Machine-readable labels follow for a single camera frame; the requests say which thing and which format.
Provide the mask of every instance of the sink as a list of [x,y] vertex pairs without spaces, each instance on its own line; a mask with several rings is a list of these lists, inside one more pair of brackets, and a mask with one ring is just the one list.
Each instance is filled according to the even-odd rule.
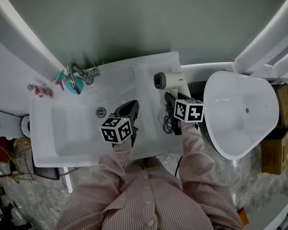
[[[162,130],[166,115],[164,92],[154,87],[153,76],[161,71],[181,71],[177,52],[138,57],[105,64],[93,85],[84,85],[80,95],[62,92],[52,83],[54,99],[30,99],[30,128],[37,167],[97,165],[102,154],[112,152],[103,141],[99,126],[120,105],[138,100],[135,121],[137,138],[130,159],[182,150],[180,138]],[[96,115],[105,108],[103,118]]]
[[250,152],[278,122],[275,91],[261,78],[218,71],[207,81],[204,103],[211,141],[230,160]]

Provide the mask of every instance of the sleeve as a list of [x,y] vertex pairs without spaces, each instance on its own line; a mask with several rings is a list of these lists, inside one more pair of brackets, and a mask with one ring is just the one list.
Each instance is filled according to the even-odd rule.
[[102,211],[119,195],[125,180],[124,166],[131,152],[131,138],[115,145],[113,153],[100,157],[98,171],[91,182],[79,185],[61,212],[57,230],[101,228]]
[[242,222],[227,187],[214,180],[215,162],[204,154],[204,141],[194,124],[180,123],[183,157],[179,175],[183,191],[198,204],[214,226],[241,230]]

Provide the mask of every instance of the chrome faucet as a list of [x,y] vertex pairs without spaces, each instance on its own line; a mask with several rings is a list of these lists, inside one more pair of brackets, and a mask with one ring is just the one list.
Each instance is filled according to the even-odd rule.
[[75,70],[79,74],[79,77],[83,80],[83,82],[85,82],[87,85],[91,85],[94,82],[94,77],[100,75],[99,69],[96,66],[94,60],[93,60],[93,63],[94,63],[94,67],[89,72],[86,72],[85,70],[80,69],[76,63],[71,62],[70,64],[68,64],[67,74],[68,74],[69,83],[71,84],[71,87],[73,88],[73,90],[75,90],[77,94],[81,94],[81,90],[79,89],[76,83],[75,77],[73,75],[73,71]]

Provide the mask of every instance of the cardboard box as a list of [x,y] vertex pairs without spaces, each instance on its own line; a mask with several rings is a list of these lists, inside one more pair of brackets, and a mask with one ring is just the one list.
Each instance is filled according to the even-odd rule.
[[249,224],[249,219],[246,215],[246,211],[244,208],[237,210],[238,215],[240,216],[240,219],[244,226]]
[[288,128],[288,84],[275,89],[278,106],[279,120],[276,128]]
[[274,129],[262,142],[262,172],[281,174],[288,167],[288,129]]

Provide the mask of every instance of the black cable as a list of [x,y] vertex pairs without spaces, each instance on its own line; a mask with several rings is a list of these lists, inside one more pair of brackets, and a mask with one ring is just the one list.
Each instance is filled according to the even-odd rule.
[[182,157],[179,159],[178,164],[177,164],[177,167],[176,167],[176,171],[175,171],[175,176],[176,176],[176,177],[177,177],[177,171],[178,171],[178,168],[179,168],[181,159],[182,159]]
[[163,121],[164,121],[164,123],[162,125],[162,128],[163,128],[164,132],[167,134],[173,133],[174,129],[172,128],[172,122],[170,120],[170,115],[165,116]]

